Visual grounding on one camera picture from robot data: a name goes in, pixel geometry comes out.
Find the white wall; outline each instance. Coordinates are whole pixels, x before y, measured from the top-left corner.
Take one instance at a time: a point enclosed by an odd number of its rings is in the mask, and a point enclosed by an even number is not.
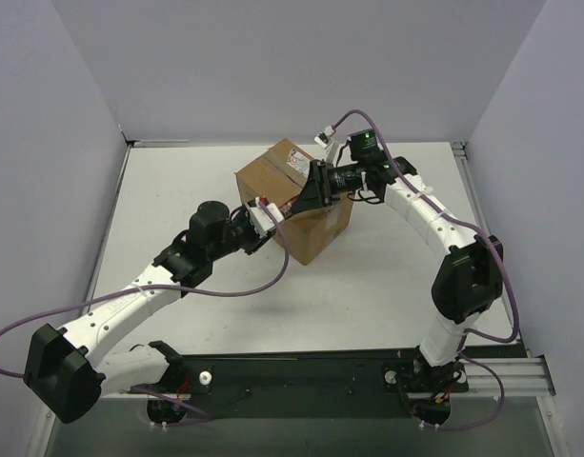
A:
[[[469,143],[522,333],[584,455],[584,0],[549,0]]]
[[[85,293],[123,138],[48,0],[0,0],[0,328]],[[24,368],[29,325],[0,343]],[[0,376],[0,456],[24,455],[38,400]]]
[[[544,0],[53,0],[131,139],[467,140]]]

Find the brown cardboard box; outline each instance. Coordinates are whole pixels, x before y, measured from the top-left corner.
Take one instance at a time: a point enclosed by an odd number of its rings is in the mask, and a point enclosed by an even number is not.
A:
[[[265,196],[278,206],[300,193],[307,181],[312,157],[290,140],[282,140],[236,173],[241,202]],[[352,201],[342,198],[329,209],[293,216],[283,225],[290,252],[307,265],[349,224]],[[275,240],[282,245],[281,239]]]

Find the purple hose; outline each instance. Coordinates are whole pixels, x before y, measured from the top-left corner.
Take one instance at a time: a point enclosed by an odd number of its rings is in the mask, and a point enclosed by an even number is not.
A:
[[[2,328],[0,330],[0,338],[3,335],[5,335],[6,333],[8,333],[9,331],[11,331],[17,327],[21,327],[29,322],[36,321],[38,319],[43,319],[45,317],[50,317],[50,316],[53,316],[55,314],[62,314],[64,312],[75,311],[78,309],[89,307],[91,305],[96,305],[97,303],[107,302],[108,300],[113,300],[115,298],[123,297],[125,295],[130,295],[132,293],[136,293],[136,292],[139,292],[141,290],[163,290],[163,289],[164,290],[180,290],[182,292],[195,293],[197,295],[207,295],[210,297],[246,297],[248,295],[254,295],[256,293],[262,292],[262,291],[266,290],[267,288],[271,288],[283,277],[286,270],[288,269],[288,264],[290,263],[290,244],[289,244],[287,236],[285,235],[285,233],[283,231],[283,228],[276,221],[276,219],[271,214],[271,212],[266,208],[266,206],[262,202],[259,202],[259,205],[266,212],[266,214],[269,216],[269,218],[274,222],[274,226],[276,227],[276,231],[279,234],[279,236],[281,237],[281,239],[283,240],[283,249],[285,250],[285,258],[283,260],[283,266],[281,267],[281,269],[279,270],[277,275],[274,278],[272,278],[264,286],[260,286],[259,288],[253,288],[251,290],[244,290],[244,291],[240,291],[240,292],[216,292],[216,291],[212,291],[212,290],[203,290],[200,288],[185,288],[183,286],[175,286],[175,285],[169,285],[169,284],[149,284],[149,285],[142,286],[141,288],[126,288],[124,290],[119,290],[119,291],[114,292],[114,293],[109,293],[107,295],[103,295],[102,297],[93,298],[93,299],[88,300],[84,303],[81,303],[80,305],[73,305],[70,307],[64,307],[64,308],[59,308],[59,309],[52,309],[50,311],[38,312],[37,314],[33,314],[32,316],[29,316],[29,317],[26,317],[26,318],[21,319],[19,321],[13,322],[12,324],[9,324],[8,326],[5,326],[4,328]],[[0,374],[3,374],[4,376],[9,376],[10,378],[21,378],[21,379],[23,378],[23,373],[16,373],[14,371],[8,371],[7,369],[3,369],[3,368],[0,368]]]
[[[205,416],[205,419],[188,419],[187,421],[181,421],[181,422],[177,422],[174,424],[167,424],[167,428],[191,426],[194,424],[205,424],[206,422],[209,422],[212,419],[211,415],[207,411],[202,410],[200,407],[193,407],[192,405],[188,405],[187,403],[184,403],[180,400],[176,400],[174,398],[168,397],[167,395],[163,395],[161,393],[154,392],[152,390],[148,390],[146,388],[138,387],[138,386],[132,387],[131,392],[145,393],[146,395],[150,395],[152,397],[159,398],[161,400],[164,400],[165,402],[169,402],[169,403],[172,403],[174,405],[178,405],[179,407],[183,407],[183,408],[187,409],[188,411],[197,412],[198,414]]]
[[[366,114],[364,111],[362,111],[361,109],[351,109],[344,116],[342,116],[338,122],[336,122],[335,124],[332,125],[333,129],[336,130],[340,126],[340,124],[342,124],[352,114],[359,114],[368,122],[368,124],[370,124],[370,127],[372,127],[372,129],[374,130],[374,134],[376,135],[376,138],[378,139],[380,145],[382,146],[383,150],[385,151],[385,155],[387,155],[387,159],[389,160],[389,163],[391,164],[393,171],[395,171],[397,176],[399,176],[399,178],[402,180],[402,182],[406,186],[408,186],[408,188],[412,192],[419,193],[419,190],[408,180],[408,178],[406,178],[406,176],[404,176],[401,169],[399,169],[399,166],[393,160],[391,152],[389,151],[389,148],[387,147],[387,143],[385,142],[385,139],[383,138],[383,135],[381,134],[380,130],[378,129],[378,127],[376,126],[376,124],[374,123],[372,118],[368,114]],[[474,333],[478,336],[481,336],[482,338],[486,338],[487,340],[495,341],[496,343],[511,343],[511,342],[513,342],[516,339],[516,337],[518,336],[519,329],[520,329],[520,317],[518,315],[518,305],[516,302],[516,297],[514,295],[514,290],[512,289],[512,281],[510,279],[510,275],[508,274],[508,271],[506,270],[505,266],[503,265],[503,261],[501,260],[501,257],[499,257],[499,253],[497,252],[493,243],[489,239],[489,235],[482,228],[480,228],[474,224],[470,224],[469,222],[460,221],[460,220],[455,219],[454,217],[450,216],[449,214],[442,212],[442,208],[440,208],[427,195],[421,194],[420,198],[425,203],[427,203],[435,212],[442,213],[442,217],[444,219],[446,219],[448,222],[450,222],[452,224],[456,224],[456,225],[461,226],[461,227],[465,227],[466,229],[473,230],[478,234],[478,236],[480,238],[482,238],[482,240],[486,244],[486,247],[488,248],[489,252],[491,253],[491,256],[493,257],[493,260],[494,260],[495,264],[497,265],[497,268],[501,272],[501,277],[503,278],[503,284],[505,285],[505,289],[508,292],[508,297],[510,298],[510,308],[512,309],[512,320],[513,320],[512,321],[512,334],[508,338],[501,338],[498,336],[492,336],[492,335],[489,335],[487,333],[484,333],[480,330],[476,330],[473,328],[468,328],[466,331],[468,333]]]
[[[469,357],[465,356],[464,354],[461,354],[460,358],[469,362],[470,364],[476,365],[477,367],[481,367],[481,368],[486,369],[493,376],[495,381],[499,384],[499,390],[501,392],[501,396],[499,397],[499,404],[497,405],[496,410],[494,411],[493,414],[491,414],[491,416],[487,417],[486,419],[484,419],[482,421],[474,422],[472,424],[467,424],[466,426],[436,427],[434,424],[429,424],[427,422],[423,422],[423,425],[425,427],[433,428],[433,429],[436,429],[437,431],[466,431],[466,430],[471,430],[472,428],[486,426],[487,424],[490,424],[492,421],[494,421],[497,417],[499,417],[499,414],[501,414],[501,410],[503,409],[503,403],[505,402],[505,389],[503,388],[503,381],[501,381],[501,378],[497,375],[497,373],[494,372],[494,370],[492,368],[490,368],[489,366],[487,366],[481,362],[478,362],[477,360],[470,359]],[[417,409],[418,405],[420,405],[420,402],[417,402],[413,405],[413,413],[414,414],[416,414],[416,409]]]

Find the purple cable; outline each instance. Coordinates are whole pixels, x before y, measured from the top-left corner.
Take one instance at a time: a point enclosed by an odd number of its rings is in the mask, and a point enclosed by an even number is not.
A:
[[[132,293],[140,292],[143,290],[179,290],[179,291],[186,292],[186,293],[195,293],[197,295],[207,295],[210,297],[225,297],[225,298],[231,297],[232,298],[232,297],[246,297],[248,295],[254,295],[256,293],[259,293],[259,292],[266,290],[267,288],[271,288],[283,277],[286,270],[288,269],[288,264],[290,263],[290,244],[289,244],[287,236],[285,235],[285,232],[283,231],[283,228],[276,221],[276,219],[271,214],[271,212],[266,208],[266,206],[262,202],[259,202],[259,205],[266,212],[266,214],[269,216],[269,218],[274,222],[274,226],[276,227],[276,231],[279,234],[279,236],[281,237],[281,239],[283,240],[283,249],[285,250],[285,258],[283,260],[283,266],[281,267],[281,269],[279,270],[277,275],[274,278],[272,278],[264,286],[260,286],[259,288],[253,288],[251,290],[244,290],[244,291],[240,291],[240,292],[216,292],[216,291],[212,291],[212,290],[202,290],[200,288],[185,288],[183,286],[175,286],[175,285],[169,285],[169,284],[149,284],[149,285],[141,286],[141,288],[125,288],[124,290],[119,290],[117,292],[109,293],[107,295],[103,295],[102,297],[93,298],[93,299],[88,300],[84,303],[81,303],[80,305],[73,305],[70,307],[52,309],[50,311],[38,312],[37,314],[33,314],[32,316],[29,316],[29,317],[26,317],[26,318],[21,319],[19,321],[13,322],[12,324],[9,324],[9,325],[5,326],[4,328],[2,328],[0,330],[0,338],[3,335],[5,335],[6,333],[8,333],[9,331],[11,331],[17,327],[24,326],[25,324],[27,324],[29,322],[36,321],[38,319],[43,319],[45,317],[50,317],[50,316],[53,316],[55,314],[62,314],[64,312],[75,311],[78,309],[82,309],[85,307],[96,305],[97,303],[107,302],[108,300],[113,300],[115,298],[120,298],[120,297],[123,297],[125,295],[130,295]],[[0,368],[0,374],[2,374],[4,376],[9,376],[10,378],[21,378],[21,379],[23,378],[23,373],[8,371],[7,369],[3,369],[3,368]]]
[[[138,386],[132,387],[131,392],[145,393],[146,395],[150,395],[152,397],[159,398],[161,400],[164,400],[165,402],[169,402],[173,405],[178,405],[180,407],[187,409],[188,411],[197,412],[198,414],[205,416],[205,419],[188,419],[187,421],[181,421],[181,422],[177,422],[174,424],[167,424],[167,428],[191,426],[194,424],[205,424],[212,419],[211,415],[207,411],[204,411],[203,409],[201,409],[200,407],[193,407],[192,405],[188,405],[187,403],[184,403],[184,402],[179,401],[177,399],[168,397],[167,395],[163,395],[161,393],[154,392],[152,390],[148,390],[146,388],[138,387]]]
[[[380,145],[382,146],[383,150],[385,151],[385,155],[387,155],[387,159],[389,160],[389,163],[391,164],[393,171],[395,171],[397,176],[399,176],[399,178],[402,180],[402,182],[406,186],[408,186],[408,188],[412,192],[419,193],[419,190],[408,180],[408,178],[406,178],[406,176],[404,176],[401,169],[399,169],[399,166],[393,160],[391,152],[389,151],[389,148],[387,147],[387,143],[385,142],[385,139],[384,139],[383,135],[381,134],[380,130],[378,129],[378,127],[376,126],[376,124],[374,123],[372,118],[368,114],[366,114],[364,111],[362,111],[361,109],[351,109],[344,116],[342,116],[338,122],[336,122],[335,124],[332,125],[333,129],[336,130],[352,114],[359,114],[368,122],[368,124],[370,124],[370,127],[372,127],[372,129],[374,130],[374,134],[376,135],[376,138],[378,139]],[[427,203],[436,213],[441,213],[442,217],[444,219],[446,219],[448,222],[450,222],[452,224],[456,224],[456,225],[461,226],[461,227],[465,227],[466,229],[473,230],[478,234],[478,236],[480,238],[482,238],[482,240],[486,244],[486,247],[488,248],[489,252],[491,253],[491,256],[493,257],[493,260],[494,260],[495,264],[497,265],[497,268],[501,272],[501,277],[503,278],[503,284],[505,285],[505,289],[508,291],[508,297],[510,298],[510,308],[512,309],[512,318],[513,318],[512,334],[508,338],[501,338],[498,336],[492,336],[492,335],[489,335],[488,333],[484,333],[484,332],[482,332],[480,330],[476,330],[474,328],[468,328],[466,331],[468,333],[474,333],[478,336],[481,336],[482,338],[486,338],[487,340],[495,341],[496,343],[511,343],[511,342],[513,342],[516,339],[516,337],[518,336],[519,329],[520,329],[520,317],[518,315],[518,305],[516,302],[516,297],[514,295],[514,290],[512,289],[512,280],[510,279],[510,275],[508,274],[508,271],[506,270],[505,266],[503,265],[503,261],[501,260],[501,257],[499,257],[499,253],[497,252],[493,243],[489,239],[489,235],[482,228],[480,228],[474,224],[470,224],[469,222],[455,219],[451,215],[443,212],[442,208],[440,208],[427,195],[421,194],[420,198],[425,203]]]
[[[499,417],[499,414],[501,414],[501,410],[503,409],[503,403],[505,402],[505,389],[503,388],[503,381],[501,381],[501,378],[497,375],[497,373],[494,372],[494,370],[492,368],[490,368],[489,366],[487,366],[481,362],[478,362],[477,360],[471,359],[464,354],[460,354],[460,358],[469,362],[470,364],[476,365],[477,367],[481,367],[481,368],[486,369],[493,376],[495,381],[499,384],[499,390],[501,391],[501,396],[499,397],[499,404],[497,405],[496,410],[494,411],[493,414],[491,414],[491,416],[487,417],[486,419],[483,419],[482,421],[474,422],[472,424],[467,424],[466,426],[436,427],[434,424],[430,424],[428,422],[423,422],[422,424],[424,426],[436,429],[437,431],[466,431],[466,430],[471,430],[472,428],[486,426],[487,424],[490,424],[492,421],[494,421],[497,417]],[[416,414],[416,407],[418,405],[420,405],[420,402],[417,402],[413,405],[413,413],[414,414]]]

